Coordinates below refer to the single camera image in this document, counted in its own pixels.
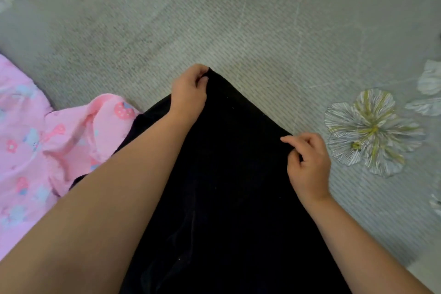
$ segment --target finger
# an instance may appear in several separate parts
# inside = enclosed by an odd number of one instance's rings
[[[297,170],[300,169],[299,153],[294,149],[288,155],[288,168]]]
[[[320,134],[317,133],[301,133],[300,138],[311,144],[311,146],[317,150],[317,152],[323,154],[327,153],[326,144]]]
[[[198,90],[202,90],[204,91],[204,93],[207,92],[207,83],[208,83],[208,77],[202,77],[199,81],[198,81]]]
[[[202,77],[208,71],[208,67],[202,64],[195,64],[188,68],[184,72],[183,76],[191,82],[196,83],[196,81]]]
[[[305,162],[311,159],[314,155],[314,149],[312,148],[312,146],[300,137],[285,136],[281,137],[280,140],[295,147],[297,152],[302,155]]]

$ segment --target black cloth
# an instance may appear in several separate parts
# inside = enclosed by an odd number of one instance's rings
[[[286,172],[280,128],[223,77],[187,135],[121,293],[350,292]],[[119,148],[163,117],[139,115]]]

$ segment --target pink clothing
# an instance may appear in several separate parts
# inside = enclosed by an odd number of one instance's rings
[[[113,154],[137,114],[113,94],[52,111],[33,81],[0,55],[0,260],[77,177]]]

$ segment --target hand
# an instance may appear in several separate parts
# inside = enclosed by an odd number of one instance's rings
[[[288,155],[287,171],[291,185],[306,210],[317,202],[332,198],[328,182],[331,160],[322,137],[302,133],[281,137],[280,140],[295,147]]]
[[[208,67],[195,64],[174,80],[170,113],[193,125],[207,100]]]

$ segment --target left hand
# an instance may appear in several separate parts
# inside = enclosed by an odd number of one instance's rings
[[[208,67],[195,64],[174,80],[170,113],[194,124],[207,100]]]

